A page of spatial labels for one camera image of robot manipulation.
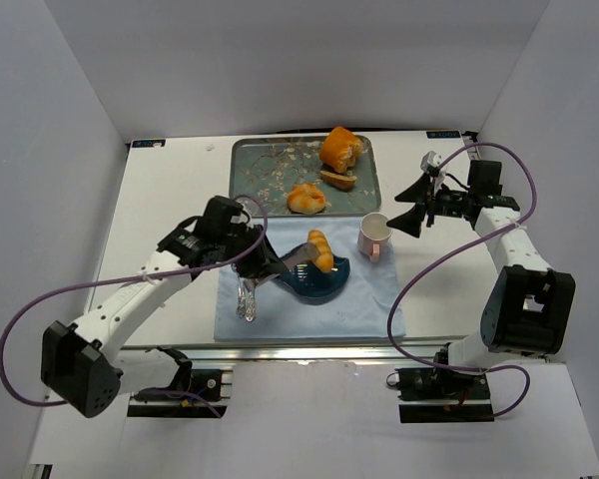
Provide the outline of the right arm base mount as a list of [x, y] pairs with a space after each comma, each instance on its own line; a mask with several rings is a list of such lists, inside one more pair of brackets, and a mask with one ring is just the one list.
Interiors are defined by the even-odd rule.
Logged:
[[493, 419], [491, 393], [485, 371], [494, 364], [481, 343], [454, 341], [435, 353], [431, 365], [422, 359], [398, 368], [386, 378], [398, 392], [402, 423], [469, 423]]

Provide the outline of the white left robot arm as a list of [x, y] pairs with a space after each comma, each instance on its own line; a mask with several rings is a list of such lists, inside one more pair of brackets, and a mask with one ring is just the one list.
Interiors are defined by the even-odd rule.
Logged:
[[138, 276], [123, 280], [107, 299], [43, 334], [41, 379], [84, 417], [102, 413], [120, 395], [174, 387], [191, 364], [186, 355], [161, 346], [133, 356], [122, 353], [130, 336], [169, 298], [202, 272], [230, 265], [249, 285], [287, 272], [239, 199], [211, 198], [158, 242]]

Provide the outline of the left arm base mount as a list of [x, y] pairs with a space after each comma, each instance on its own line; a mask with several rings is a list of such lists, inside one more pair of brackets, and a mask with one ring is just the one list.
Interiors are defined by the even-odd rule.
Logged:
[[138, 389], [131, 393], [131, 418], [220, 419], [228, 408], [231, 376], [197, 366], [184, 352], [167, 347], [129, 350], [118, 357]]

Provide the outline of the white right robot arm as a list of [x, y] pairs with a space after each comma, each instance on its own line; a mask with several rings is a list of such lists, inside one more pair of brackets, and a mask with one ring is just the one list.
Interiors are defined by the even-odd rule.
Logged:
[[553, 269], [535, 248], [523, 226], [530, 215], [502, 193], [501, 163], [472, 161], [463, 191], [444, 185], [449, 176], [445, 165], [434, 152], [423, 157], [419, 179], [395, 198], [409, 203], [410, 210], [387, 224], [417, 238], [437, 217], [464, 219], [478, 234], [478, 242], [486, 245], [498, 278], [479, 328], [447, 344], [432, 366], [482, 373], [499, 369], [512, 355], [556, 354], [574, 298], [573, 276]]

